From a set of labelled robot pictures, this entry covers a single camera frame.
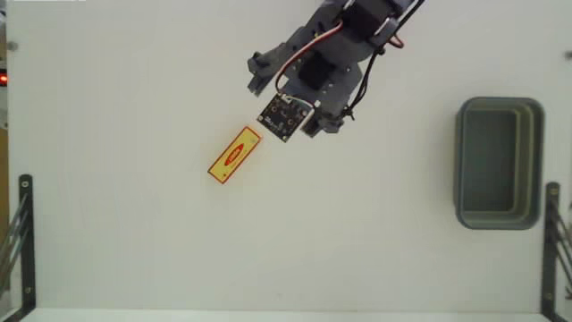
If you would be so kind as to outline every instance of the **white backdrop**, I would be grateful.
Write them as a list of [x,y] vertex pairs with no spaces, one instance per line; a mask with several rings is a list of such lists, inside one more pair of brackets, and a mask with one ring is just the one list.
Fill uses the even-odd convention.
[[206,171],[272,97],[246,60],[316,1],[9,3],[11,180],[35,177],[45,308],[537,312],[542,225],[463,228],[455,114],[539,100],[545,181],[569,195],[568,0],[430,0],[339,135],[268,131]]

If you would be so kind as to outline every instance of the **gray plastic container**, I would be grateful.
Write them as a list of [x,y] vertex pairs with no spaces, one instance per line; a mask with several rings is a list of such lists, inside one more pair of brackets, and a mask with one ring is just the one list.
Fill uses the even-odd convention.
[[455,203],[470,229],[525,230],[540,217],[544,112],[529,98],[478,97],[457,121]]

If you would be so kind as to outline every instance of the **metal rod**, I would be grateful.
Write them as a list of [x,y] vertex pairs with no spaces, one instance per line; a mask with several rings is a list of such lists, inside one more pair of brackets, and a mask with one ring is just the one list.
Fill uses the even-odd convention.
[[568,267],[566,266],[566,263],[564,262],[564,259],[562,258],[562,254],[560,253],[560,249],[558,247],[558,244],[556,244],[556,251],[558,252],[558,260],[559,260],[560,264],[562,265],[562,268],[564,270],[564,274],[566,274],[566,279],[568,280],[568,284],[572,285],[572,275],[570,274],[570,271],[568,270]]
[[28,237],[29,227],[26,228],[22,237],[19,238],[18,247],[16,247],[16,251],[13,253],[12,259],[10,260],[10,264],[8,268],[0,275],[0,294],[5,292],[6,287],[8,286],[8,282],[10,281],[10,275],[14,270],[14,266],[16,265],[16,261],[18,261],[18,257],[20,256],[21,248],[24,246],[24,242],[26,241],[26,237]]
[[14,218],[10,223],[10,228],[8,229],[8,234],[6,235],[6,239],[4,239],[2,247],[0,247],[0,258],[4,258],[6,247],[8,247],[8,245],[10,244],[10,240],[14,235],[14,231],[16,230],[18,224],[21,222],[20,220],[21,210],[24,208],[24,204],[26,203],[27,199],[28,199],[28,194],[25,194],[24,197],[22,197],[22,199],[20,200],[20,205],[18,206],[18,209],[16,209],[16,214],[14,215]]
[[6,240],[8,241],[8,247],[4,250],[4,253],[1,254],[2,257],[0,257],[0,272],[3,272],[3,270],[4,270],[3,267],[6,265],[6,261],[12,255],[14,246],[16,245],[16,243],[18,241],[18,237],[20,236],[21,230],[26,225],[26,220],[28,219],[28,214],[29,214],[29,211],[24,212],[24,215],[23,215],[20,223],[17,225],[17,228],[15,229],[15,235],[6,237]]

